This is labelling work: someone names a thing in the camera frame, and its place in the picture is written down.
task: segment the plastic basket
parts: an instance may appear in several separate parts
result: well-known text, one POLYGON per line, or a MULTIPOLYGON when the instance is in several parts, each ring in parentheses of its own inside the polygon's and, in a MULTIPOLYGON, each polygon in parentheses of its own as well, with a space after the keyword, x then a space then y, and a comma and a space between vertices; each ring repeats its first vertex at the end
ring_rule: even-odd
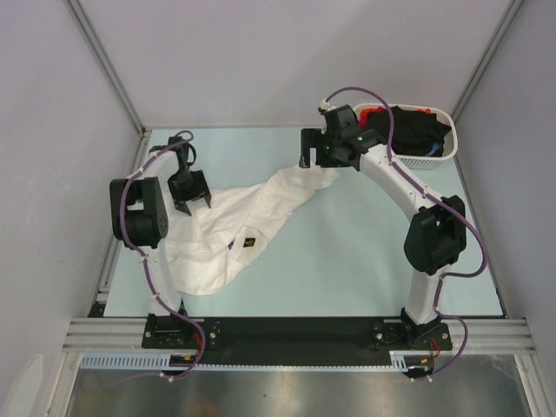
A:
MULTIPOLYGON (((405 163, 409 168, 412 169, 433 169, 438 167, 444 161, 451 159, 455 156, 458 151, 458 134, 455 131, 455 125, 453 124, 452 117, 440 109, 435 109, 434 107, 427 106, 410 106, 406 104, 391 104, 391 106, 399 106, 404 110, 419 110, 419 109, 430 109, 432 113, 436 115, 439 122, 447 124, 452 128, 450 133, 444 136, 444 152, 442 156, 411 156, 411 155, 398 155, 403 163, 405 163)), ((384 107, 382 104, 377 103, 362 103, 354 107, 354 112, 357 117, 364 109, 376 109, 378 107, 384 107)))

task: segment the white vent strip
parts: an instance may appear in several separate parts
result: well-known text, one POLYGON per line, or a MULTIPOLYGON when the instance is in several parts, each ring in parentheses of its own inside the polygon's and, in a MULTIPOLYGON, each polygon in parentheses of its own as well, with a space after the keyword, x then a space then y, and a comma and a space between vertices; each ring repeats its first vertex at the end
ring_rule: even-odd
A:
MULTIPOLYGON (((405 372, 406 362, 402 355, 391 355, 392 365, 374 367, 264 367, 255 365, 198 365, 199 370, 206 371, 303 371, 303 372, 405 372)), ((127 370, 184 370, 187 367, 171 367, 170 354, 86 354, 82 369, 127 369, 127 370)))

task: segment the gray floor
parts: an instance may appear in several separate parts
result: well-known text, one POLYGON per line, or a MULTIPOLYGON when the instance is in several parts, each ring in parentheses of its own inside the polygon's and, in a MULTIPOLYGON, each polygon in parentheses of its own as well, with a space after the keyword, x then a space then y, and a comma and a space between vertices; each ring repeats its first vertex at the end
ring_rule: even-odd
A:
POLYGON ((67 416, 530 416, 512 356, 467 356, 433 383, 402 374, 198 371, 99 386, 126 371, 80 371, 67 416))

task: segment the light blue tabletop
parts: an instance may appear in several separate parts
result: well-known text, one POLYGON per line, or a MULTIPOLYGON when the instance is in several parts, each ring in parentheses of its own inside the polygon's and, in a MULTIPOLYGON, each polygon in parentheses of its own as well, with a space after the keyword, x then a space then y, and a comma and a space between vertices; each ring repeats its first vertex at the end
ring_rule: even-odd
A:
MULTIPOLYGON (((150 146, 177 130, 154 130, 150 146)), ((195 169, 212 189, 265 182, 300 156, 299 128, 195 129, 195 169)), ((408 222, 373 181, 338 169, 327 189, 299 207, 262 254, 222 291, 183 295, 192 316, 397 315, 407 301, 412 269, 403 253, 408 222)), ((453 161, 415 171, 434 189, 465 200, 453 161)), ((467 232, 467 249, 454 271, 480 265, 480 249, 467 232)), ((502 314, 488 271, 447 280, 440 302, 446 314, 502 314)), ((122 248, 105 316, 145 316, 149 292, 137 257, 122 248)))

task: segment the purple cable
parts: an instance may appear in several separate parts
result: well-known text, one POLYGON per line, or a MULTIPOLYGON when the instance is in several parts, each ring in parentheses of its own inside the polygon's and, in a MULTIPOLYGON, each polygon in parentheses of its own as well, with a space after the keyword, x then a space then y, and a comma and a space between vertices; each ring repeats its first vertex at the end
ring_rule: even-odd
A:
POLYGON ((144 164, 142 167, 140 167, 129 179, 128 181, 125 183, 125 186, 123 187, 123 192, 122 192, 122 200, 120 201, 120 229, 122 231, 122 238, 123 241, 133 250, 135 250, 137 253, 139 253, 139 255, 142 257, 142 267, 145 271, 145 277, 147 278, 147 284, 149 284, 149 289, 150 292, 152 293, 152 295, 156 298, 156 300, 158 301, 158 303, 162 306, 162 308, 164 308, 166 311, 168 311, 170 314, 172 314, 173 316, 177 317, 178 319, 187 322, 188 324, 194 326, 196 328, 196 330, 199 332, 200 336, 201 336, 201 347, 199 348, 199 353, 198 355, 195 357, 195 360, 193 361, 193 363, 185 370, 183 371, 181 374, 178 374, 176 377, 172 378, 173 380, 180 380, 181 378, 184 378, 185 376, 187 376, 191 370, 199 363, 199 361, 201 360, 204 352, 205 352, 205 345, 206 345, 206 339, 205 339, 205 334, 202 331, 201 326, 194 320, 189 319, 187 316, 178 313, 177 311, 175 311, 174 309, 172 309, 171 307, 169 307, 162 298, 160 298, 160 295, 158 295, 158 292, 156 291, 156 288, 153 284, 152 281, 152 277, 150 276, 150 271, 149 271, 149 261, 146 257, 145 252, 137 247, 136 245, 133 244, 133 242, 129 239, 129 235, 128 235, 128 230, 125 227, 125 209, 126 209, 126 201, 127 201, 127 197, 128 197, 128 192, 129 189, 131 188, 131 184, 133 183, 133 181, 135 181, 137 178, 139 178, 143 172, 145 172, 149 166, 156 160, 156 158, 164 155, 167 152, 170 152, 170 150, 176 149, 181 147, 182 145, 189 143, 193 140, 193 133, 189 130, 183 130, 179 133, 176 134, 176 136, 181 135, 182 133, 188 133, 190 135, 189 139, 184 139, 183 141, 180 142, 176 142, 174 144, 171 144, 161 150, 159 150, 158 152, 156 152, 153 156, 151 156, 144 164))
POLYGON ((445 209, 446 211, 448 211, 452 215, 455 215, 456 218, 458 220, 460 220, 460 222, 462 222, 471 231, 471 233, 473 234, 473 236, 475 236, 475 239, 477 239, 477 242, 479 243, 480 251, 481 251, 482 256, 483 256, 482 263, 480 264, 479 269, 477 269, 475 272, 472 272, 470 274, 462 274, 462 273, 457 273, 457 272, 446 272, 446 273, 440 275, 440 279, 438 281, 438 286, 437 286, 436 292, 434 294, 433 309, 436 312, 436 314, 441 319, 456 320, 459 323, 461 323, 461 326, 463 326, 463 341, 461 342, 461 346, 460 346, 460 349, 458 350, 458 353, 444 367, 442 367, 442 368, 440 368, 437 371, 432 373, 432 375, 440 374, 440 373, 444 372, 445 370, 447 370, 449 367, 451 367, 461 357, 461 354, 463 354, 463 350, 466 347, 467 339, 468 339, 468 336, 469 336, 469 329, 467 328, 467 324, 464 322, 463 319, 461 319, 460 317, 458 317, 456 315, 443 314, 438 309, 438 304, 439 304, 439 301, 440 301, 440 293, 441 293, 441 290, 442 290, 442 286, 444 285, 444 278, 446 278, 447 276, 457 276, 457 277, 462 277, 462 278, 473 278, 475 276, 480 275, 487 268, 487 265, 488 265, 487 245, 485 244, 485 241, 483 240, 479 231, 476 228, 473 227, 473 225, 471 224, 471 222, 469 222, 468 219, 466 219, 463 215, 461 215, 454 208, 451 208, 450 206, 445 204, 442 200, 439 200, 435 196, 428 194, 425 191, 425 189, 423 189, 421 187, 421 185, 419 183, 417 183, 407 172, 405 172, 403 170, 403 168, 400 165, 398 165, 398 163, 396 161, 392 161, 392 157, 393 157, 392 142, 394 140, 394 114, 392 113, 392 109, 390 109, 390 106, 388 105, 388 103, 386 103, 386 101, 382 97, 380 97, 378 94, 374 93, 370 89, 363 89, 362 87, 344 87, 343 89, 338 89, 334 93, 332 93, 330 96, 327 97, 326 102, 328 103, 332 98, 334 98, 335 96, 337 96, 338 94, 340 94, 343 91, 361 91, 363 93, 369 94, 370 96, 376 98, 379 102, 382 103, 382 105, 387 110, 388 117, 390 119, 390 129, 388 130, 388 138, 387 138, 387 157, 388 157, 389 162, 392 164, 392 166, 398 172, 398 174, 400 174, 417 191, 419 191, 419 194, 424 195, 431 202, 434 202, 435 204, 438 204, 440 207, 442 207, 443 209, 445 209))

